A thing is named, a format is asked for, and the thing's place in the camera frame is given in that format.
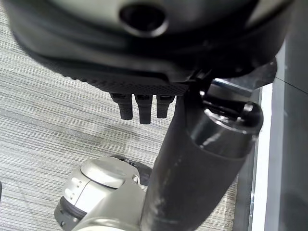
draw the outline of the circular hole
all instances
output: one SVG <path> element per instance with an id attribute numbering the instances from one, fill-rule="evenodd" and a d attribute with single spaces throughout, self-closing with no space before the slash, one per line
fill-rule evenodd
<path id="1" fill-rule="evenodd" d="M 120 20 L 124 28 L 138 36 L 158 36 L 167 28 L 166 16 L 157 7 L 135 4 L 120 11 Z"/>

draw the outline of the black cylindrical joint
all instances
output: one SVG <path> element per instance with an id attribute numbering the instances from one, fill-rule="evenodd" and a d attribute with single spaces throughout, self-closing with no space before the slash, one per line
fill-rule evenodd
<path id="1" fill-rule="evenodd" d="M 195 230 L 211 214 L 262 127 L 260 107 L 242 105 L 241 117 L 228 119 L 190 95 L 178 98 L 152 171 L 142 231 Z"/>

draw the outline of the floor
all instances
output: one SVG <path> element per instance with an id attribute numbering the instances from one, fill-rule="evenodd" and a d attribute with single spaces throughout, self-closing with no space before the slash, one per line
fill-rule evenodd
<path id="1" fill-rule="evenodd" d="M 53 211 L 72 169 L 112 154 L 153 166 L 173 111 L 157 119 L 154 104 L 150 125 L 121 120 L 108 93 L 28 58 L 0 6 L 0 230 L 61 230 Z M 233 184 L 198 230 L 231 231 L 235 197 Z"/>

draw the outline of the gray carpet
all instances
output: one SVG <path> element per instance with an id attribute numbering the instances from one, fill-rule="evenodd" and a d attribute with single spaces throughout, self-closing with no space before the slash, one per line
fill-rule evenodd
<path id="1" fill-rule="evenodd" d="M 61 230 L 53 218 L 66 177 L 89 158 L 124 154 L 153 166 L 174 111 L 140 125 L 109 94 L 55 74 L 16 45 L 0 6 L 1 231 Z M 236 184 L 199 230 L 231 231 Z"/>

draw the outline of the black cable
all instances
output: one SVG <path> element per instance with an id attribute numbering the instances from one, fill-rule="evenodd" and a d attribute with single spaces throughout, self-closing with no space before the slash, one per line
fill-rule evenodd
<path id="1" fill-rule="evenodd" d="M 2 183 L 0 181 L 0 203 L 1 203 L 1 195 L 2 195 Z"/>

